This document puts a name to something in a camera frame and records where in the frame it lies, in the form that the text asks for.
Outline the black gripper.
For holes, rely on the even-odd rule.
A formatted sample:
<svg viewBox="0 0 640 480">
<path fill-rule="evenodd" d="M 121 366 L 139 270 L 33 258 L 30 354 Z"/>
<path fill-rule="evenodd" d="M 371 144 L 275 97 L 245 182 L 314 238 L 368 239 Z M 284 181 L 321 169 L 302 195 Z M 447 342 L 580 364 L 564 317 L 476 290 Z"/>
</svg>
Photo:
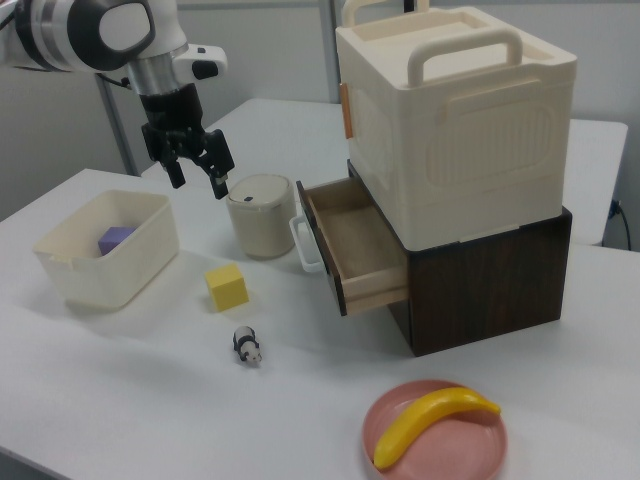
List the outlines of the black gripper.
<svg viewBox="0 0 640 480">
<path fill-rule="evenodd" d="M 174 189 L 185 184 L 178 162 L 179 144 L 187 148 L 187 157 L 203 170 L 218 200 L 228 195 L 227 179 L 235 163 L 224 133 L 205 132 L 203 110 L 194 84 L 161 95 L 140 97 L 147 117 L 141 127 L 150 159 L 167 173 Z"/>
</svg>

